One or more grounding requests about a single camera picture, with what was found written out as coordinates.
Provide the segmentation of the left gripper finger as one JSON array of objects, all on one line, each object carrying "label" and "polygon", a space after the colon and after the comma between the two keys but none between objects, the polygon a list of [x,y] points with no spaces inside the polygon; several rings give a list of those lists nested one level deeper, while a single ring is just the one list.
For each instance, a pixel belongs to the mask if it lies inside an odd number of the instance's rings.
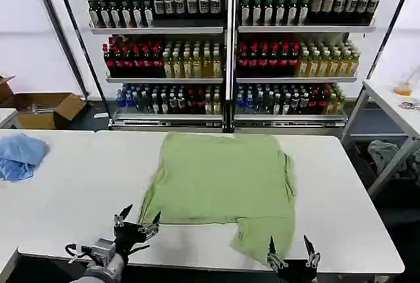
[{"label": "left gripper finger", "polygon": [[156,235],[159,232],[159,220],[161,217],[161,211],[158,211],[151,223],[142,225],[140,232],[145,235]]},{"label": "left gripper finger", "polygon": [[120,214],[114,215],[114,227],[122,227],[124,225],[124,221],[127,218],[128,214],[132,210],[133,205],[129,205],[121,211]]}]

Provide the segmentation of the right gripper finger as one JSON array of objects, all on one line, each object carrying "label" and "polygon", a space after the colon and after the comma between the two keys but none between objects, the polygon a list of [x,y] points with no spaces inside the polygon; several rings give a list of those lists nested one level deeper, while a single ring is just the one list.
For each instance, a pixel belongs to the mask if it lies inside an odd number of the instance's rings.
[{"label": "right gripper finger", "polygon": [[306,267],[317,267],[320,261],[320,253],[315,252],[312,242],[307,238],[306,235],[303,235],[303,238],[308,253]]},{"label": "right gripper finger", "polygon": [[278,257],[272,236],[270,237],[266,260],[272,269],[285,269],[289,266],[285,261]]}]

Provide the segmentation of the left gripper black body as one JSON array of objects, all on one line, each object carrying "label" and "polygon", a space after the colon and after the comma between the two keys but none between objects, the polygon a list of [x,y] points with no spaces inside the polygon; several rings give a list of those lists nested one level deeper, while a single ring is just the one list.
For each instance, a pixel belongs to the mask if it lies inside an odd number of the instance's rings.
[{"label": "left gripper black body", "polygon": [[122,227],[114,227],[115,251],[122,257],[150,247],[146,242],[155,235],[145,235],[140,232],[142,225],[124,222]]}]

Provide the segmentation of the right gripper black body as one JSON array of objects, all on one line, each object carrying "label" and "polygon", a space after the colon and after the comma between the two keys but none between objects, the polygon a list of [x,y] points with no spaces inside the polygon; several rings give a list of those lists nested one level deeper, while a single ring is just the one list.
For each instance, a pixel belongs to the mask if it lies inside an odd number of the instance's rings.
[{"label": "right gripper black body", "polygon": [[280,282],[312,282],[317,277],[318,269],[312,264],[307,264],[305,259],[286,259],[285,263],[274,265],[273,270]]}]

